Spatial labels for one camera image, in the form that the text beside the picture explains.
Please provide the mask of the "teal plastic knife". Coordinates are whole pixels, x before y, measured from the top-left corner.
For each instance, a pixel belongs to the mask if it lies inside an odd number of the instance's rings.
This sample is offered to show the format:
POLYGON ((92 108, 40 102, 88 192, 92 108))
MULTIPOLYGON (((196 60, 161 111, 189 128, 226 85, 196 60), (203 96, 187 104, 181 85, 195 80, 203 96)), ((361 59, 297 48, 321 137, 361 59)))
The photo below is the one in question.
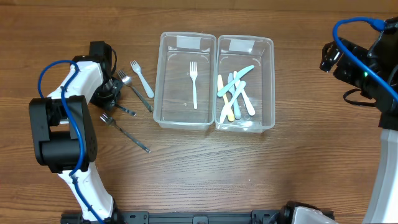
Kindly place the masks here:
POLYGON ((254 65, 250 65, 247 66, 243 69, 241 69, 240 71, 237 72, 236 77, 230 81, 229 83, 227 83, 221 90, 219 90, 217 92, 217 96, 218 97, 222 97, 224 94, 226 94, 226 92, 232 87, 234 86, 234 84, 237 81, 240 81, 240 78, 242 78, 245 74, 247 74, 248 72, 250 72, 252 69, 254 68, 254 65))

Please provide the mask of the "pale blue plastic fork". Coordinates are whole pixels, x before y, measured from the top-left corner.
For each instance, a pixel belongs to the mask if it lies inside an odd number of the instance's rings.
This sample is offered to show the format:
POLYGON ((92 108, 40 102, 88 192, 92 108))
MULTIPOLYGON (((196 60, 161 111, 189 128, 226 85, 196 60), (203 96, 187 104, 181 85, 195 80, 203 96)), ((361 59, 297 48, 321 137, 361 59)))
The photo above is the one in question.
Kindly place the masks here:
POLYGON ((150 87, 150 85, 147 83, 146 79, 144 78, 142 72, 141 72, 141 66, 134 60, 134 61, 130 61, 131 64, 131 68, 132 70, 138 75, 142 86, 144 87, 144 90, 146 91, 146 94, 149 98, 153 98, 155 97, 155 94, 152 90, 152 88, 150 87))

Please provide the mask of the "white plastic knife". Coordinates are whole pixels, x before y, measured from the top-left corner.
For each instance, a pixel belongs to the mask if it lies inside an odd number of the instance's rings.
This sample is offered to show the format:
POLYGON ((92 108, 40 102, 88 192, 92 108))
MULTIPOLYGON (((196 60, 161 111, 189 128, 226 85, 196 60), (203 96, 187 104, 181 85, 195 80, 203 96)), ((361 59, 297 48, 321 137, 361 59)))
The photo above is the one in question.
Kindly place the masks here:
MULTIPOLYGON (((237 75, 237 71, 234 71, 233 72, 233 78, 236 78, 236 75, 237 75)), ((235 83, 235 86, 238 87, 239 84, 240 84, 240 80, 238 80, 235 83)), ((243 97, 243 100, 244 100, 245 107, 246 107, 246 109, 248 111, 248 114, 250 116, 254 116, 256 112, 255 112, 254 107, 253 107, 253 105, 252 105, 252 103, 251 103, 251 101, 250 101, 249 97, 247 96, 247 94, 246 94, 244 89, 242 90, 241 94, 242 94, 242 97, 243 97)))

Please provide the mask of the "steel fork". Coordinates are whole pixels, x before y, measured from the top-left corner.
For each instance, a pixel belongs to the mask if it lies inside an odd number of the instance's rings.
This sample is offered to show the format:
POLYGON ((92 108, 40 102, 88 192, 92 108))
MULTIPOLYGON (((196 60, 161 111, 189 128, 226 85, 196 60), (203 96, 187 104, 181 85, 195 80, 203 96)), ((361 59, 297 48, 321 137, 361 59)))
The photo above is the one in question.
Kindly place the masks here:
POLYGON ((117 130, 119 130, 121 133, 123 133, 125 136, 127 136, 130 140, 132 140, 135 144, 137 144, 141 149, 143 149, 147 153, 151 153, 151 150, 148 147, 146 147, 143 143, 141 143, 139 140, 137 140, 133 135, 129 134, 123 128, 118 126, 116 123, 116 120, 113 117, 111 117, 110 115, 108 115, 106 113, 103 113, 100 116, 100 119, 102 121, 104 121, 108 126, 115 127, 117 130))
POLYGON ((121 79, 121 81, 126 86, 128 86, 129 88, 131 88, 133 90, 133 92, 141 100, 141 102, 147 108, 147 110, 149 112, 153 112, 153 106, 139 93, 139 91, 135 87, 133 87, 133 85, 132 85, 132 77, 127 75, 123 70, 117 70, 117 74, 118 74, 119 78, 121 79))
POLYGON ((119 104, 115 104, 115 107, 117 107, 118 109, 122 110, 123 112, 125 112, 125 113, 127 113, 127 114, 129 114, 131 116, 135 116, 136 115, 135 111, 129 110, 129 109, 127 109, 127 108, 125 108, 125 107, 123 107, 123 106, 121 106, 119 104))

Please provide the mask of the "white plastic fork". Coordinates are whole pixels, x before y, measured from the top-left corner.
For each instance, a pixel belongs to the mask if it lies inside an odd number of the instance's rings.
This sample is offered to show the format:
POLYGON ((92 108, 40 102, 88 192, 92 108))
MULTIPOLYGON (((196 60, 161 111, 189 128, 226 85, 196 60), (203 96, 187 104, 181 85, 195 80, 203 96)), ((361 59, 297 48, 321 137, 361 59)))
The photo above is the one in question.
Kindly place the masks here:
POLYGON ((192 79, 192 92, 193 92, 193 108, 196 110, 198 108, 197 103, 197 86, 196 80, 198 76, 198 67, 196 62, 190 62, 190 78, 192 79))

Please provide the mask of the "pale grey-blue plastic knife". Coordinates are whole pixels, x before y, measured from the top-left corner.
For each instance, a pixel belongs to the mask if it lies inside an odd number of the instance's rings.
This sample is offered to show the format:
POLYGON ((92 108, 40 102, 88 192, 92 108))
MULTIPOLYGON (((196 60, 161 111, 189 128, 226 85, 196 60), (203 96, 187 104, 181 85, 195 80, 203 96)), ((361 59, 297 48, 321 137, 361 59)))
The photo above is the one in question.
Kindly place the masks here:
MULTIPOLYGON (((233 74, 229 73, 228 75, 228 83, 230 83, 233 80, 233 74)), ((231 93, 231 95, 233 96, 235 94, 235 88, 232 86, 229 89, 229 92, 231 93)), ((235 102, 233 103, 233 111, 234 111, 234 117, 236 120, 241 119, 241 111, 239 109, 239 105, 238 105, 238 101, 235 100, 235 102)))

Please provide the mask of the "light blue plastic knife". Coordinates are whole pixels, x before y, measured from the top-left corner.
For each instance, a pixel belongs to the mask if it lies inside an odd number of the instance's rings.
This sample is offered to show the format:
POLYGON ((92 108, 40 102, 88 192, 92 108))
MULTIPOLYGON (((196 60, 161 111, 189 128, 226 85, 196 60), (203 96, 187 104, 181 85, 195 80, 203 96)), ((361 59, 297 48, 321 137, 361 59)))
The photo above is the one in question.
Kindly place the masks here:
POLYGON ((242 93, 245 86, 246 86, 246 82, 240 81, 231 100, 227 104, 224 105, 223 109, 221 110, 221 114, 220 114, 220 124, 224 123, 228 113, 231 111, 231 107, 232 107, 233 103, 237 100, 238 96, 242 93))

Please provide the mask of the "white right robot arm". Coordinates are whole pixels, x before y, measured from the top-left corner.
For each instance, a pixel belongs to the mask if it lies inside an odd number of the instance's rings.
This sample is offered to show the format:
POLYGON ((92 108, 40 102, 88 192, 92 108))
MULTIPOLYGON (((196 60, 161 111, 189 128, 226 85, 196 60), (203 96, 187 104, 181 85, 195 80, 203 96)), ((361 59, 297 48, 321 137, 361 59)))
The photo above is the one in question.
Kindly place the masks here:
POLYGON ((381 154, 379 168, 363 219, 364 223, 397 223, 397 18, 386 20, 353 17, 338 21, 333 41, 322 49, 320 69, 332 71, 336 79, 352 85, 369 102, 356 106, 380 111, 381 154), (343 24, 365 22, 379 32, 369 49, 338 35, 343 24))

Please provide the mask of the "yellow plastic knife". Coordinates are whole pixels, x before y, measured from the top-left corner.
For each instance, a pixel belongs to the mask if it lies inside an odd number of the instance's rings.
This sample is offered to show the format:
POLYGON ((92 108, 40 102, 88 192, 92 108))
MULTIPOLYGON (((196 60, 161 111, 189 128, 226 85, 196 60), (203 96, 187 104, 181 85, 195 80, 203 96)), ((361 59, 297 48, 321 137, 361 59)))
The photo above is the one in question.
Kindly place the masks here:
MULTIPOLYGON (((223 87, 224 87, 223 79, 222 79, 222 76, 219 74, 218 75, 218 80, 217 80, 217 89, 221 90, 223 87)), ((222 97, 223 97, 224 104, 228 104, 229 101, 228 101, 228 98, 227 98, 226 94, 224 94, 222 97)), ((231 108, 228 109, 227 117, 228 117, 228 121, 229 122, 233 122, 235 120, 234 113, 233 113, 233 110, 231 108)))

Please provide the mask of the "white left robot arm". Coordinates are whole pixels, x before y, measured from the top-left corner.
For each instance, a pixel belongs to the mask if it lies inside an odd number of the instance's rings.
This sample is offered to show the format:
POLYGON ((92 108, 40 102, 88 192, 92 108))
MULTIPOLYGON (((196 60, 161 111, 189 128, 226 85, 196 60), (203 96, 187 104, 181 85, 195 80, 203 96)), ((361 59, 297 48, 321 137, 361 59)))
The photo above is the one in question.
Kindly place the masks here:
POLYGON ((62 214, 61 223, 125 222, 95 165, 98 142, 88 109, 90 103, 106 111, 116 106, 123 87, 113 76, 116 62, 110 45, 91 42, 88 55, 65 61, 70 71, 55 91, 29 103, 35 158, 67 183, 81 207, 62 214))

